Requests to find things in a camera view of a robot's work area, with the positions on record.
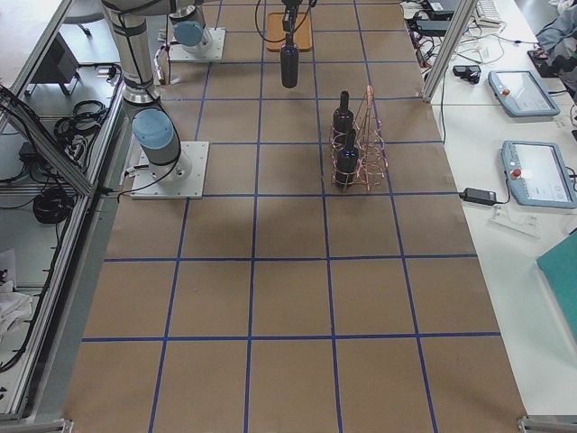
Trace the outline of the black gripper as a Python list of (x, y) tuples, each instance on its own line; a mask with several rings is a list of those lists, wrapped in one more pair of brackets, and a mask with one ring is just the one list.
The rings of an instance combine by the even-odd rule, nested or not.
[(290, 41), (293, 41), (301, 0), (282, 0), (282, 3), (286, 6), (282, 18), (283, 31), (290, 32)]

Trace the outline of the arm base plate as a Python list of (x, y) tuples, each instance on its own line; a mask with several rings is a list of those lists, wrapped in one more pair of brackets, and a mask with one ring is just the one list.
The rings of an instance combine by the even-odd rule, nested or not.
[(194, 30), (191, 37), (174, 36), (169, 56), (175, 62), (220, 62), (224, 52), (225, 28), (206, 27), (202, 32)]
[(150, 165), (141, 151), (139, 165), (145, 168), (134, 174), (130, 197), (134, 199), (202, 198), (209, 154), (209, 142), (181, 143), (175, 168)]

